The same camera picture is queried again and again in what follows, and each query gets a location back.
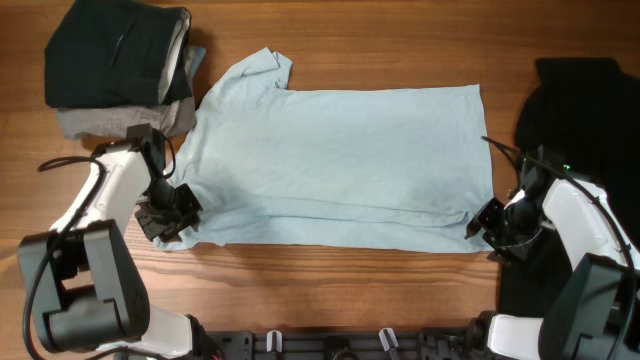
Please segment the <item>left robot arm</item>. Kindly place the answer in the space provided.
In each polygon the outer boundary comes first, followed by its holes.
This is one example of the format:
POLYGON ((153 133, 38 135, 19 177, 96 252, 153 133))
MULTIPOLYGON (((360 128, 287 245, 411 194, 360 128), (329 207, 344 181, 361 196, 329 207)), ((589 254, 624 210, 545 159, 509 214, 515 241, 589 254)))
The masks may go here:
POLYGON ((18 260, 27 297, 22 336, 37 359, 90 353, 127 359, 200 359, 213 354, 199 322, 151 305, 124 240, 131 218, 161 242, 199 221, 202 207, 188 185, 165 173, 171 144, 149 124, 89 156, 49 160, 39 171, 87 163, 89 177, 65 215, 47 232, 26 236, 18 260))

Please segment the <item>light blue t-shirt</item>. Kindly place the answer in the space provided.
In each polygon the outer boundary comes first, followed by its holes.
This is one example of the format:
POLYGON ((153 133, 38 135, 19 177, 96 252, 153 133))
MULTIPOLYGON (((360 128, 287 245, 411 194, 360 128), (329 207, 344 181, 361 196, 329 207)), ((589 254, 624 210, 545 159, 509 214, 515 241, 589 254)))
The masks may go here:
POLYGON ((262 49, 206 93, 172 176, 202 206, 171 251, 200 243, 474 253, 493 197, 478 85, 295 91, 262 49))

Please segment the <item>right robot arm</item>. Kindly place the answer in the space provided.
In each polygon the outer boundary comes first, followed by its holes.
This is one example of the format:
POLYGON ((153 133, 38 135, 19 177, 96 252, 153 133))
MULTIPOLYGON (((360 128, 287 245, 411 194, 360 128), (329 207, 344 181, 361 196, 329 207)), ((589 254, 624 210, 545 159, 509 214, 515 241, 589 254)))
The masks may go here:
POLYGON ((460 341, 474 359, 636 359, 639 250, 603 188, 541 153, 499 150, 520 167, 508 203, 491 199, 466 235, 505 270, 508 308, 474 318, 460 341))

